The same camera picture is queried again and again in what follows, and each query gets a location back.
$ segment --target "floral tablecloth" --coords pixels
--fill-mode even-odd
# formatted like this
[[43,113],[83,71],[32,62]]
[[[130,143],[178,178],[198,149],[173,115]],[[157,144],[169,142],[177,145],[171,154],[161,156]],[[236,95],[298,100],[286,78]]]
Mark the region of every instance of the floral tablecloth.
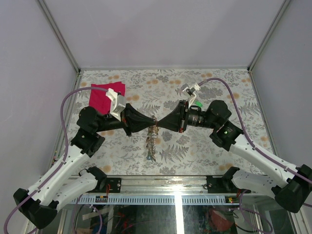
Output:
[[[126,85],[127,102],[141,113],[154,115],[160,120],[176,107],[180,99],[186,99],[180,90],[183,84],[192,85],[210,77],[222,78],[230,85],[250,136],[271,150],[246,69],[84,71],[80,87],[122,81]],[[206,83],[197,94],[203,110],[215,99],[224,100],[232,112],[230,121],[239,126],[230,95],[221,82]],[[78,114],[81,108],[88,106],[89,97],[90,91],[77,96],[68,127],[70,139],[78,130]],[[222,175],[231,166],[236,166],[261,173],[248,161],[216,147],[209,138],[211,130],[191,126],[182,134],[160,128],[156,139],[156,162],[147,160],[147,133],[146,129],[127,137],[122,129],[101,132],[105,142],[76,172],[97,166],[109,175]]]

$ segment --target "white enclosure wall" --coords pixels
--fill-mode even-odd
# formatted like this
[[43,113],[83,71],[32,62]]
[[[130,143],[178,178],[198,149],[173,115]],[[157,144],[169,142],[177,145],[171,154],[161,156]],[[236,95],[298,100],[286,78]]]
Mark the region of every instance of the white enclosure wall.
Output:
[[[13,193],[47,170],[62,98],[75,72],[36,1],[0,2],[0,227],[15,207]],[[26,218],[12,218],[20,234]]]
[[[292,1],[253,69],[279,156],[308,166],[312,165],[311,10],[311,0]],[[307,203],[312,204],[312,195]],[[312,209],[306,211],[312,220]]]
[[284,0],[46,0],[81,67],[247,67]]

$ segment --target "white plastic clip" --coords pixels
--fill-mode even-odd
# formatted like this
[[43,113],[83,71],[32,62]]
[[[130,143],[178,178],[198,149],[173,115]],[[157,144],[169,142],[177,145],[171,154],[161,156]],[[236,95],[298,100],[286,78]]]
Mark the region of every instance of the white plastic clip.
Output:
[[126,108],[126,99],[119,95],[113,89],[108,89],[106,96],[112,101],[110,114],[121,121],[120,113]]
[[189,88],[188,84],[184,84],[181,87],[182,92],[188,96],[189,98],[187,99],[189,107],[193,104],[193,102],[195,101],[197,95],[195,93],[195,91],[200,90],[200,86],[196,83],[194,84],[191,88]]

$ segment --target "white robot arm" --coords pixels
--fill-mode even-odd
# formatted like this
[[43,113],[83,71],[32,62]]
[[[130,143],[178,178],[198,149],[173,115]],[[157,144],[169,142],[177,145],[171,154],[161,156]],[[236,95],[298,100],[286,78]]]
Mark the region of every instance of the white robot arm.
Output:
[[[193,93],[199,89],[198,85],[191,89],[185,86],[183,92],[190,96],[189,100],[180,100],[177,107],[158,122],[139,113],[129,103],[125,104],[124,97],[112,90],[107,94],[112,99],[111,114],[101,115],[92,107],[83,108],[77,121],[80,129],[71,141],[67,158],[58,160],[27,190],[18,189],[14,193],[16,204],[20,204],[33,191],[38,191],[19,210],[37,228],[42,229],[55,218],[60,209],[82,193],[91,190],[106,191],[106,174],[97,167],[87,169],[87,173],[74,182],[65,186],[63,184],[79,166],[94,155],[104,142],[105,138],[97,132],[123,128],[126,135],[131,136],[131,133],[157,124],[159,127],[180,133],[183,133],[188,125],[213,129],[210,135],[213,143],[245,158],[267,174],[267,176],[254,175],[232,167],[221,179],[223,187],[258,192],[274,198],[286,210],[298,212],[311,192],[311,184],[288,170],[276,166],[255,148],[309,180],[312,179],[312,169],[306,165],[296,167],[253,142],[254,146],[252,146],[243,131],[228,121],[231,112],[223,101],[213,101],[206,112],[201,111],[197,106],[192,106],[195,99]],[[60,170],[53,174],[60,164],[62,164]],[[41,182],[49,177],[51,179],[39,189]]]

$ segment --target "pink towel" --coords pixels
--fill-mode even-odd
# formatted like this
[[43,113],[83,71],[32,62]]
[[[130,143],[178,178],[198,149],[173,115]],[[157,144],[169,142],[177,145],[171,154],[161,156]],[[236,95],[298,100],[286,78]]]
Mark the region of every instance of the pink towel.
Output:
[[[110,84],[91,84],[91,87],[100,87],[105,89],[113,89],[115,92],[120,92],[125,96],[126,86],[121,82]],[[111,110],[111,100],[106,96],[106,93],[101,90],[91,90],[89,106],[94,107],[101,114],[107,114]]]

